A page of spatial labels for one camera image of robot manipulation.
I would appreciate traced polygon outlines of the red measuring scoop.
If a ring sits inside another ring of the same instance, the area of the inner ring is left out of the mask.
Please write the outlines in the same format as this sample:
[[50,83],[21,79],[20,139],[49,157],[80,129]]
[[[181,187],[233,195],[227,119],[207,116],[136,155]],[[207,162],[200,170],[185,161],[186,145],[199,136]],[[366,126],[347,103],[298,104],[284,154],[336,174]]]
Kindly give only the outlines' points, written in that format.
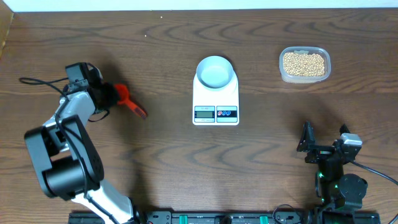
[[130,92],[124,84],[114,84],[114,87],[119,95],[118,105],[127,106],[134,114],[141,117],[142,119],[147,118],[147,113],[131,100]]

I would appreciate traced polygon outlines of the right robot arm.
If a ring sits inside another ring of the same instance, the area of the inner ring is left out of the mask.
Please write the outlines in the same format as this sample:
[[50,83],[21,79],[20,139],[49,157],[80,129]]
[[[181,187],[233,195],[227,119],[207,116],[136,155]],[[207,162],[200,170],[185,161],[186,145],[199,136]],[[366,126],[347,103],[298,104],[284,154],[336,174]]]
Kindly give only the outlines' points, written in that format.
[[303,217],[304,223],[380,223],[378,213],[362,212],[363,198],[368,182],[356,174],[344,173],[343,166],[355,160],[362,148],[362,140],[349,131],[346,125],[340,128],[340,137],[330,146],[316,143],[313,127],[309,121],[303,125],[298,152],[305,152],[305,162],[318,166],[315,174],[315,193],[321,199]]

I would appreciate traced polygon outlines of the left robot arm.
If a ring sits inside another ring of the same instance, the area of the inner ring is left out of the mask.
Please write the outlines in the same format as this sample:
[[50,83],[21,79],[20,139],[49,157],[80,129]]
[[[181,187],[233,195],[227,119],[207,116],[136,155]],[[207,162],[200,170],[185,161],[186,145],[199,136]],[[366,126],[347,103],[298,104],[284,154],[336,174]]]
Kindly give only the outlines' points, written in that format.
[[140,223],[132,200],[105,178],[85,126],[92,115],[120,101],[115,85],[75,81],[62,90],[54,115],[24,135],[43,193],[89,208],[104,223]]

